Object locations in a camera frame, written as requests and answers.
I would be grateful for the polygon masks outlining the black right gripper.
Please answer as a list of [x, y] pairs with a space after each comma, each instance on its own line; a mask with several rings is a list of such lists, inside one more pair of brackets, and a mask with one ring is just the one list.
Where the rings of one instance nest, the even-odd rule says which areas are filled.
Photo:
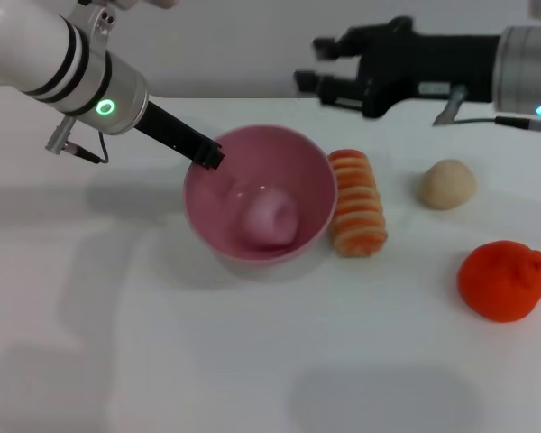
[[492, 76], [499, 35], [431, 35], [414, 30], [414, 20], [398, 17], [385, 24], [355, 26], [339, 37], [317, 37], [318, 60], [360, 55], [357, 78], [339, 78], [313, 70], [294, 72], [298, 93], [323, 106], [361, 108], [380, 118], [408, 99], [447, 99], [456, 86], [474, 103], [492, 101]]

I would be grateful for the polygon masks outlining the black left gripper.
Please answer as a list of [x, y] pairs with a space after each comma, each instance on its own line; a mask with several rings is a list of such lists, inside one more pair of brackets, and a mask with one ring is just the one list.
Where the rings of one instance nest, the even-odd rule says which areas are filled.
[[207, 170], [216, 170], [225, 157], [220, 144], [206, 140], [203, 134], [153, 102], [147, 104], [134, 128]]

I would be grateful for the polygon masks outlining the pink plastic bowl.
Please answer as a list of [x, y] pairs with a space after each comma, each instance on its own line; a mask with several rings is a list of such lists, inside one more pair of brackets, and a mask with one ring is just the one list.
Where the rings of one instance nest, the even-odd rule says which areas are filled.
[[[292, 129], [271, 124], [243, 126], [217, 137], [225, 155], [216, 170], [196, 164], [184, 181], [187, 220], [215, 253], [239, 263], [284, 263], [309, 249], [330, 224], [337, 186], [325, 152]], [[260, 188], [282, 189], [298, 207], [294, 241], [254, 248], [240, 237], [243, 207]]]

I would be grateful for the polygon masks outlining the pink toy peach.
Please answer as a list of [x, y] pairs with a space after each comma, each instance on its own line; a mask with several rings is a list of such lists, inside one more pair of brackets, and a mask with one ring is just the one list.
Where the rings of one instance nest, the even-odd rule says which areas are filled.
[[255, 191], [243, 207], [240, 237], [254, 248], [279, 248], [291, 244], [298, 232], [298, 207], [282, 189]]

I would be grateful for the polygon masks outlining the orange striped bread loaf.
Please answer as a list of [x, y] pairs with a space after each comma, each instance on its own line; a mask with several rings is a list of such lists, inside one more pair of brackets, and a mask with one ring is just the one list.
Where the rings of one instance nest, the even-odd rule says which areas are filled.
[[388, 238], [371, 163], [357, 150], [334, 151], [328, 160], [334, 169], [338, 194], [330, 226], [334, 247], [346, 258], [369, 257]]

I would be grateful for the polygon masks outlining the beige round bun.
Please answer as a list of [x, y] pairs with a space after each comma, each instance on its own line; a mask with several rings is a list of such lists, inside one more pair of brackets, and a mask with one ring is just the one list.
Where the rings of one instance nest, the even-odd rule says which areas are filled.
[[419, 197], [428, 207], [450, 210], [467, 203], [476, 191], [477, 180], [473, 172], [459, 160], [445, 159], [424, 173]]

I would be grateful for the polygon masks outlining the red orange toy fruit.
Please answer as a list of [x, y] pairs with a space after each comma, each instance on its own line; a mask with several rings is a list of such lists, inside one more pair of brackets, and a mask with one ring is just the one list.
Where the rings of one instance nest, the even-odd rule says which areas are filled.
[[508, 240], [481, 245], [464, 259], [456, 282], [462, 300], [483, 318], [521, 320], [541, 300], [541, 252]]

